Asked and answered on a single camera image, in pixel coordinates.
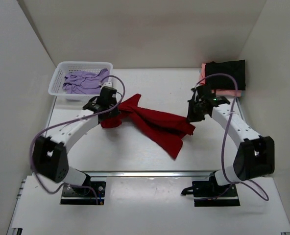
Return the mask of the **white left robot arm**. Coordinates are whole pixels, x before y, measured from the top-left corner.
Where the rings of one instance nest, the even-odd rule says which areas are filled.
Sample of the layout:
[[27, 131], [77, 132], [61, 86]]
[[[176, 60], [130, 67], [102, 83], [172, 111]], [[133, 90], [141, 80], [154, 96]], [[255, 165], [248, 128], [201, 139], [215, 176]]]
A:
[[55, 183], [68, 184], [80, 195], [87, 194], [91, 188], [91, 178], [69, 166], [68, 152], [88, 131], [120, 114], [116, 96], [116, 89], [102, 87], [100, 94], [91, 98], [72, 122], [63, 124], [55, 135], [37, 137], [32, 154], [36, 174]]

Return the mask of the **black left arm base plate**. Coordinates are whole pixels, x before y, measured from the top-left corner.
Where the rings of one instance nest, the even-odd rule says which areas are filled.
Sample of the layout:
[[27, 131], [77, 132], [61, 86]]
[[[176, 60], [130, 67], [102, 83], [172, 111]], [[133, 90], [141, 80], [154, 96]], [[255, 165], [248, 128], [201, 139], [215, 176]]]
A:
[[61, 205], [103, 206], [105, 201], [106, 177], [92, 177], [90, 187], [73, 188], [70, 185], [62, 189]]

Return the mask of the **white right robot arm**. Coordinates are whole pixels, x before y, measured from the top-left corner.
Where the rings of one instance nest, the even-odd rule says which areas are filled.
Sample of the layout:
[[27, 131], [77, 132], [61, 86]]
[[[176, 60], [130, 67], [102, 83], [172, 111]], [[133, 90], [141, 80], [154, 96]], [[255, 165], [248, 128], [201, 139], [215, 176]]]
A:
[[214, 180], [208, 183], [208, 192], [219, 196], [225, 185], [270, 175], [275, 170], [275, 146], [270, 136], [262, 136], [253, 130], [233, 110], [233, 103], [224, 96], [216, 96], [206, 85], [192, 89], [188, 101], [188, 122], [200, 122], [211, 117], [222, 128], [224, 136], [230, 137], [237, 153], [233, 164], [223, 166], [214, 173]]

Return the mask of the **red t-shirt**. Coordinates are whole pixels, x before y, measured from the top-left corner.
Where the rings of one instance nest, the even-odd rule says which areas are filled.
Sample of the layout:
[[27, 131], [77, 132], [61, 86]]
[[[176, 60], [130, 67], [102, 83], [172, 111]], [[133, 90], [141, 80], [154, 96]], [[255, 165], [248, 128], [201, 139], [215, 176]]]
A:
[[185, 117], [171, 113], [139, 107], [140, 94], [135, 94], [119, 105], [118, 116], [104, 120], [104, 129], [116, 128], [122, 120], [129, 118], [148, 138], [163, 148], [175, 160], [183, 146], [182, 139], [193, 135], [195, 126], [188, 123]]

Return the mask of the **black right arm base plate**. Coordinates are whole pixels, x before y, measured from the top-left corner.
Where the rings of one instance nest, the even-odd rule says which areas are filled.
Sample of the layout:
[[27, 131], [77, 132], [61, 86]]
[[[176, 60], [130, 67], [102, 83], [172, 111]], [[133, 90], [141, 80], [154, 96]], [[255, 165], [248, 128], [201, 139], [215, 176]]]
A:
[[192, 195], [195, 207], [238, 207], [240, 201], [235, 185], [219, 186], [212, 172], [207, 180], [195, 179], [192, 186], [184, 188], [182, 196]]

